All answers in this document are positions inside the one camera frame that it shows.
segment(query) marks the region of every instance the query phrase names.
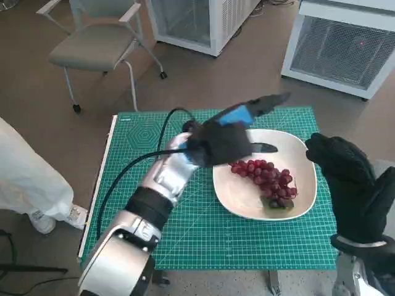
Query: table leg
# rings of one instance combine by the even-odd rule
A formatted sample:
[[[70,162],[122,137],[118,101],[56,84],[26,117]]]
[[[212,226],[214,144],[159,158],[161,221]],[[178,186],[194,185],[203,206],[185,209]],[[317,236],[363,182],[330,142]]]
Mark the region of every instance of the table leg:
[[[167,277],[167,273],[164,270],[154,270],[152,274],[152,283],[161,287],[167,287],[170,285],[170,280]]]
[[[277,270],[269,270],[269,289],[272,291],[274,296],[280,296],[280,281],[278,279],[278,271]]]

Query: chair wheel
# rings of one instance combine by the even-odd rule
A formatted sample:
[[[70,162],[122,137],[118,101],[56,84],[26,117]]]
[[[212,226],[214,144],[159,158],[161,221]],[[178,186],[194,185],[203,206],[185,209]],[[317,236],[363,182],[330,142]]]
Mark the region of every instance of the chair wheel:
[[[77,114],[80,114],[80,113],[81,113],[81,107],[80,107],[80,105],[73,105],[73,109],[74,109],[74,112],[75,112],[75,113],[77,113]]]
[[[162,79],[166,79],[167,78],[167,74],[166,74],[166,72],[161,72],[160,73],[160,77],[162,78]]]

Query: black glove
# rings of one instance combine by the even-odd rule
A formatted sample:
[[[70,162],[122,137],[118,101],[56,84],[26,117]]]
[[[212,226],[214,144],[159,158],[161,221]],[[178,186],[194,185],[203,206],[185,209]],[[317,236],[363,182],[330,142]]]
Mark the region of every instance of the black glove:
[[[307,158],[328,182],[338,234],[360,243],[381,241],[395,198],[395,168],[375,179],[366,155],[340,137],[314,133],[306,146]]]

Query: chair seat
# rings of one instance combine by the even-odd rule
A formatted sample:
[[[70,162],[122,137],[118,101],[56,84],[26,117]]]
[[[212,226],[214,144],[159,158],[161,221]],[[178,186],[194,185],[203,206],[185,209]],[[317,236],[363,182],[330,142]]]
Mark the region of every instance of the chair seat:
[[[67,68],[110,71],[133,39],[131,31],[122,25],[89,25],[63,40],[49,54],[49,61]]]

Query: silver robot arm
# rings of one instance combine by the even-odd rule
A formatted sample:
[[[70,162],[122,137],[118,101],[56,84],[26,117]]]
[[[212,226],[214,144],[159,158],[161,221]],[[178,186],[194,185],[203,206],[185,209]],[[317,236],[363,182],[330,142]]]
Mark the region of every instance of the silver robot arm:
[[[174,137],[167,149],[177,149],[190,136]],[[154,271],[151,253],[162,237],[167,213],[176,207],[192,173],[198,168],[184,154],[158,159],[137,192],[151,195],[166,209],[152,213],[134,205],[121,210],[96,243],[80,278],[79,295],[143,295]]]

